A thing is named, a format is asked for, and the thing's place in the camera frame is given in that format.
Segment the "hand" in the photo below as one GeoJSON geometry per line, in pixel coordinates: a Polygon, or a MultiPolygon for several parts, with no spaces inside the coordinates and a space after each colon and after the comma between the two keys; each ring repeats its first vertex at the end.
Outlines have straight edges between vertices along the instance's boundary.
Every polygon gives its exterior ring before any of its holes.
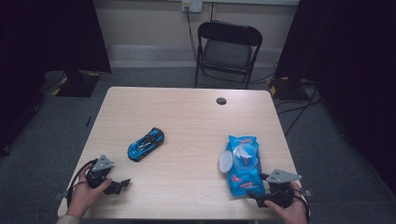
{"type": "Polygon", "coordinates": [[[66,212],[68,216],[82,218],[99,195],[111,185],[112,180],[109,178],[96,189],[91,189],[87,183],[86,175],[86,172],[91,167],[92,164],[85,167],[78,176],[78,184],[73,192],[72,202],[66,212]]]}
{"type": "MultiPolygon", "coordinates": [[[[295,182],[290,182],[291,186],[294,189],[299,190],[299,186],[295,182]]],[[[294,190],[294,195],[301,198],[301,193],[299,191],[294,190]]],[[[303,202],[293,199],[291,205],[287,208],[282,208],[276,203],[271,201],[265,201],[265,205],[269,208],[273,209],[280,217],[282,217],[283,221],[286,224],[307,224],[305,215],[305,206],[303,202]]]]}

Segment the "sleeve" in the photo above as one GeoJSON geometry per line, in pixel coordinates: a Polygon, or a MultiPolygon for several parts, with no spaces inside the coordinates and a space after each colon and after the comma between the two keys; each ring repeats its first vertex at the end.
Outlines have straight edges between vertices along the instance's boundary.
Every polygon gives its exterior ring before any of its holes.
{"type": "Polygon", "coordinates": [[[58,218],[58,221],[56,224],[80,224],[81,221],[77,217],[72,217],[72,216],[61,216],[58,218]]]}

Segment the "chair backrest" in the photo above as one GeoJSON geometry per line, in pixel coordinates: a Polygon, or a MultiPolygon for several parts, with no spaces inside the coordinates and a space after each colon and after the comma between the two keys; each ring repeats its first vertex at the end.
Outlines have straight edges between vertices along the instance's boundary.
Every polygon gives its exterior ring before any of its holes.
{"type": "Polygon", "coordinates": [[[262,34],[254,27],[225,21],[206,21],[198,27],[198,38],[260,46],[262,34]]]}

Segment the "wall outlet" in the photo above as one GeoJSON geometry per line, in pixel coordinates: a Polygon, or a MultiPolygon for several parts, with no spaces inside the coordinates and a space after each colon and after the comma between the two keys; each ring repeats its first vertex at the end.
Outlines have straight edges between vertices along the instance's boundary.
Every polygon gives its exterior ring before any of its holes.
{"type": "Polygon", "coordinates": [[[181,1],[181,11],[202,12],[202,1],[181,1]]]}

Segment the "table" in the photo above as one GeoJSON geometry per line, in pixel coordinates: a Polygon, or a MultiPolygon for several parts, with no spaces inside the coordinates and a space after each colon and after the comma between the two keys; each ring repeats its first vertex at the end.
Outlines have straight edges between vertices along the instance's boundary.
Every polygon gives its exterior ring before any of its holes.
{"type": "MultiPolygon", "coordinates": [[[[132,183],[120,195],[101,195],[86,217],[275,218],[254,200],[231,196],[219,171],[219,156],[229,135],[257,136],[265,173],[275,168],[296,173],[267,91],[110,88],[75,173],[106,154],[115,163],[107,177],[118,182],[131,178],[132,183]],[[219,97],[227,103],[219,105],[219,97]],[[130,161],[128,146],[152,127],[163,130],[163,145],[141,162],[130,161]]],[[[58,215],[66,209],[63,200],[58,215]]]]}

